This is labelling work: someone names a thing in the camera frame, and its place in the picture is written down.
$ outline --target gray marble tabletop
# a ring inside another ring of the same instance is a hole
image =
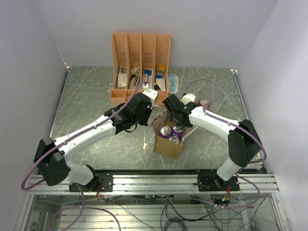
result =
[[[209,111],[235,120],[245,118],[244,109],[229,69],[170,68],[170,74],[179,77],[181,97],[190,82],[198,78],[211,78],[221,86],[220,98],[210,105]],[[71,67],[69,78],[60,102],[52,138],[69,134],[100,117],[112,107],[110,88],[112,67]],[[189,93],[198,99],[211,100],[217,94],[211,82],[194,83]],[[155,107],[151,119],[160,113]],[[198,128],[185,141],[179,158],[153,152],[154,134],[149,127],[138,126],[133,133],[122,132],[97,142],[80,152],[73,163],[89,164],[95,169],[199,169],[218,168],[228,156],[228,144],[218,135]],[[248,168],[259,168],[258,164]]]

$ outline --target can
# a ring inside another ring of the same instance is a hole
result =
[[[169,126],[162,126],[158,135],[162,138],[168,139],[171,136],[171,128]]]
[[[198,101],[198,104],[199,104],[201,107],[203,107],[203,105],[204,105],[204,104],[207,104],[207,103],[209,103],[209,101],[208,101],[207,99],[204,99],[204,98]]]
[[[172,130],[172,136],[177,136],[179,138],[181,138],[184,133],[184,127],[178,123],[174,124],[171,130]]]
[[[180,139],[177,136],[170,136],[169,140],[174,143],[180,143]]]

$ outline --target light blue package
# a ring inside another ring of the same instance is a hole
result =
[[[179,91],[179,77],[175,74],[168,75],[168,91],[170,94],[176,94]]]

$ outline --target red can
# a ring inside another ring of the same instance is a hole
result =
[[[201,107],[203,107],[205,104],[208,104],[208,103],[209,103],[209,101],[208,101],[207,99],[201,99],[201,100],[198,101],[198,104],[199,104]]]

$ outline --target gray wall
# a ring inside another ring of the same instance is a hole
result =
[[[170,34],[170,66],[238,69],[277,0],[34,0],[69,66],[111,66],[112,32]]]
[[[308,2],[279,0],[239,70],[293,230],[307,230]]]
[[[20,185],[51,122],[67,72],[32,0],[0,1],[0,226],[14,228]]]

